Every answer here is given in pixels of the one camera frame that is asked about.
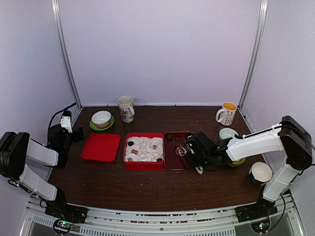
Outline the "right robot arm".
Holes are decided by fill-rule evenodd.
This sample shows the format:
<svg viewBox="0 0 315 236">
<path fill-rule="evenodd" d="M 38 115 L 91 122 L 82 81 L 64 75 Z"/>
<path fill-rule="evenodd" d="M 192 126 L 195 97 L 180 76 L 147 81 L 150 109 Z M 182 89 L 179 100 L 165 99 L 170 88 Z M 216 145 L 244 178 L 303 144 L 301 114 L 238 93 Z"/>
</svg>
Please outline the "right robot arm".
<svg viewBox="0 0 315 236">
<path fill-rule="evenodd" d="M 275 151 L 285 152 L 283 165 L 263 189 L 263 198 L 252 206 L 252 212 L 257 217 L 264 216 L 271 209 L 271 202 L 289 188 L 296 176 L 312 165 L 315 149 L 310 133 L 291 116 L 284 116 L 281 122 L 270 128 L 243 136 L 236 135 L 218 144 L 202 131 L 187 135 L 185 141 L 189 166 L 209 167 L 213 171 L 243 158 Z"/>
</svg>

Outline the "red tin lid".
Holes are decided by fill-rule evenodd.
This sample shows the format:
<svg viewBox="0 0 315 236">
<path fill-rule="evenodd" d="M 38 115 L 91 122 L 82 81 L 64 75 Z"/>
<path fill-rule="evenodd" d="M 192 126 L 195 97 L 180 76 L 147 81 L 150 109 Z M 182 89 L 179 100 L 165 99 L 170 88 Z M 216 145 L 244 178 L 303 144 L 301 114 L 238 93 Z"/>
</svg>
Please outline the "red tin lid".
<svg viewBox="0 0 315 236">
<path fill-rule="evenodd" d="M 121 142 L 117 134 L 91 134 L 81 152 L 84 160 L 113 163 Z"/>
</svg>

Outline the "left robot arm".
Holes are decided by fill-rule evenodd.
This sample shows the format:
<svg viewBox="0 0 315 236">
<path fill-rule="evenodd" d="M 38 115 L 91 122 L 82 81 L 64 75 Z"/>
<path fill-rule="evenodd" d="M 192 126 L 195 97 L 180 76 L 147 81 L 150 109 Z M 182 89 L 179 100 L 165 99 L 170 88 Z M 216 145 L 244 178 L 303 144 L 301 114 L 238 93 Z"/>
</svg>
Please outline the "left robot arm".
<svg viewBox="0 0 315 236">
<path fill-rule="evenodd" d="M 83 138 L 83 128 L 68 131 L 60 125 L 49 128 L 46 146 L 32 139 L 27 132 L 5 132 L 0 139 L 0 174 L 8 182 L 35 193 L 52 204 L 51 209 L 59 218 L 67 218 L 71 208 L 64 192 L 40 177 L 28 166 L 28 162 L 63 169 L 72 143 Z"/>
</svg>

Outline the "red tin box base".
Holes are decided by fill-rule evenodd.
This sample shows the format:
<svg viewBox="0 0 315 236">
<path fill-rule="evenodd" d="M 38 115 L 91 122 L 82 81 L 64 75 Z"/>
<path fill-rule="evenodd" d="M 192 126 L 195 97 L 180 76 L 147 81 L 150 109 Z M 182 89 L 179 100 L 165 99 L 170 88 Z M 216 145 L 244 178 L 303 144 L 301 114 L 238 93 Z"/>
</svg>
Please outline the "red tin box base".
<svg viewBox="0 0 315 236">
<path fill-rule="evenodd" d="M 127 143 L 127 139 L 130 137 L 148 137 L 148 138 L 159 137 L 159 138 L 162 138 L 162 141 L 163 141 L 162 133 L 129 133 L 127 134 L 125 145 L 124 145 L 124 155 L 123 155 L 123 163 L 127 170 L 157 171 L 157 170 L 162 170 L 164 168 L 164 160 L 162 162 L 125 162 L 124 157 L 125 157 L 125 151 L 126 151 L 126 143 Z"/>
</svg>

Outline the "red chocolate tray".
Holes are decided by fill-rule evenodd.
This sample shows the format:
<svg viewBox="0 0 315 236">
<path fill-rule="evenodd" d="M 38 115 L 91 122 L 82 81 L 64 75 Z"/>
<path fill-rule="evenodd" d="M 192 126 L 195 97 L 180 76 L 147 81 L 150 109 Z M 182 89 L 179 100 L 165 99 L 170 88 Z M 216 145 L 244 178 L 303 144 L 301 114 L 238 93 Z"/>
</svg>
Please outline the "red chocolate tray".
<svg viewBox="0 0 315 236">
<path fill-rule="evenodd" d="M 163 150 L 164 150 L 164 165 L 167 170 L 171 171 L 181 171 L 190 170 L 186 169 L 182 164 L 180 157 L 175 153 L 175 148 L 178 147 L 175 141 L 175 136 L 183 135 L 185 138 L 191 132 L 167 132 L 163 135 Z"/>
</svg>

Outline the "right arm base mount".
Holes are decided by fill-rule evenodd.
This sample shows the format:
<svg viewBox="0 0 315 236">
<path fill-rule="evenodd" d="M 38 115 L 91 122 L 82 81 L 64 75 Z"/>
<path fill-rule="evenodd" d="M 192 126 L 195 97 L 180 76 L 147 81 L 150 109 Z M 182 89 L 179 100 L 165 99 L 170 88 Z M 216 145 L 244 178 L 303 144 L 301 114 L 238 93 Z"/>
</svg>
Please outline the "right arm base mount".
<svg viewBox="0 0 315 236">
<path fill-rule="evenodd" d="M 235 213 L 239 223 L 266 218 L 272 214 L 276 214 L 277 212 L 278 209 L 275 206 L 266 208 L 263 206 L 258 206 L 257 204 L 239 206 L 235 208 Z"/>
</svg>

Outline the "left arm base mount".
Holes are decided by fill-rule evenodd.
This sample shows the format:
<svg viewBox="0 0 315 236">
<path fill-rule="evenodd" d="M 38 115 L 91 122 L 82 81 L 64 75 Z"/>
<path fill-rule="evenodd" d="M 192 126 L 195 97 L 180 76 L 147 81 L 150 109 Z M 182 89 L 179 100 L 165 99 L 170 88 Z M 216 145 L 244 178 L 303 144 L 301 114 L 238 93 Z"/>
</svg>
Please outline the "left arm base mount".
<svg viewBox="0 0 315 236">
<path fill-rule="evenodd" d="M 54 206 L 47 206 L 45 214 L 71 223 L 85 223 L 88 209 L 81 206 L 68 205 L 66 209 L 60 210 Z"/>
</svg>

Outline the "metal serving tongs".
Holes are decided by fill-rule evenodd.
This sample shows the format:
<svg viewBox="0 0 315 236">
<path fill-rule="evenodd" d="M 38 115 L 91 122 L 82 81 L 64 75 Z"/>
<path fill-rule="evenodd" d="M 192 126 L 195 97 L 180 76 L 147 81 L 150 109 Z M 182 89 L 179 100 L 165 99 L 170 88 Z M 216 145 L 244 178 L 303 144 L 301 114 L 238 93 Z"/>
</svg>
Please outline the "metal serving tongs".
<svg viewBox="0 0 315 236">
<path fill-rule="evenodd" d="M 175 138 L 175 141 L 177 142 L 178 147 L 184 148 L 187 151 L 185 156 L 180 156 L 180 160 L 182 164 L 185 166 L 185 168 L 189 169 L 190 168 L 189 164 L 185 158 L 189 152 L 192 153 L 192 150 L 189 147 L 189 144 L 187 143 L 187 140 L 183 135 L 175 136 L 174 138 Z"/>
</svg>

